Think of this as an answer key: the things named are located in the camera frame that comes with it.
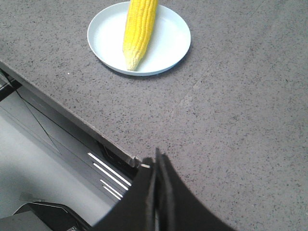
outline corn on the cob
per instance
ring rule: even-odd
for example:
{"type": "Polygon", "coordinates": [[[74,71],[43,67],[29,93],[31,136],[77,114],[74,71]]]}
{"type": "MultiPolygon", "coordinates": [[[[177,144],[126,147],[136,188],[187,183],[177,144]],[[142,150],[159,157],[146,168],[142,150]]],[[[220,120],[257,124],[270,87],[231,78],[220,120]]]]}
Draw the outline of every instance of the corn on the cob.
{"type": "Polygon", "coordinates": [[[133,71],[143,58],[151,38],[158,0],[131,0],[123,41],[127,70],[133,71]]]}

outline speckled countertop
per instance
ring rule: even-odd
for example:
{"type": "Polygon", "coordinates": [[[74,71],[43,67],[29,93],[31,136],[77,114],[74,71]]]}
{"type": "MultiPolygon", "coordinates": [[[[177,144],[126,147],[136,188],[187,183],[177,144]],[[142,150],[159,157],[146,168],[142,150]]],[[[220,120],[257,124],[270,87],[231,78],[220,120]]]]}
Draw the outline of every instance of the speckled countertop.
{"type": "Polygon", "coordinates": [[[120,75],[87,42],[114,0],[0,0],[0,68],[134,165],[166,152],[238,230],[308,227],[308,2],[160,0],[189,52],[153,77],[120,75]]]}

